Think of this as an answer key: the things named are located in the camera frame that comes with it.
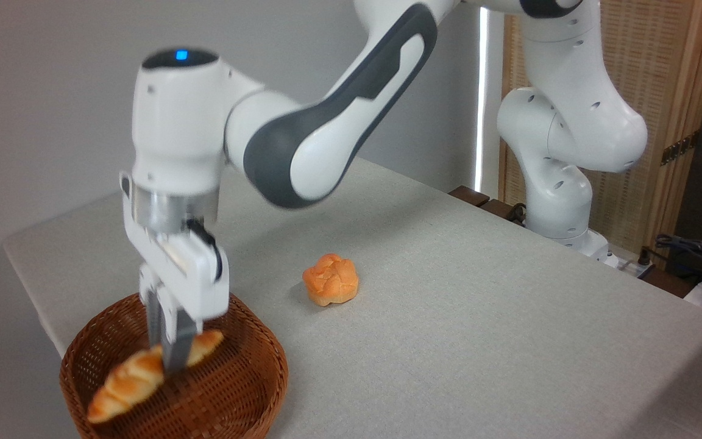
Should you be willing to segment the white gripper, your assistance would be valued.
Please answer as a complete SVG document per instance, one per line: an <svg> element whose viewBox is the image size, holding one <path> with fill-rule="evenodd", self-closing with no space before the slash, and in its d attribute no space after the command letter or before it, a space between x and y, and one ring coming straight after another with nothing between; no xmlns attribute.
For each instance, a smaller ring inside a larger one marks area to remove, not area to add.
<svg viewBox="0 0 702 439"><path fill-rule="evenodd" d="M139 297L145 306L151 348L162 347L166 374L186 368L196 321L222 316L229 307L228 259L207 236L190 230L216 220L218 190L170 195L120 175L124 228L142 256Z"/></svg>

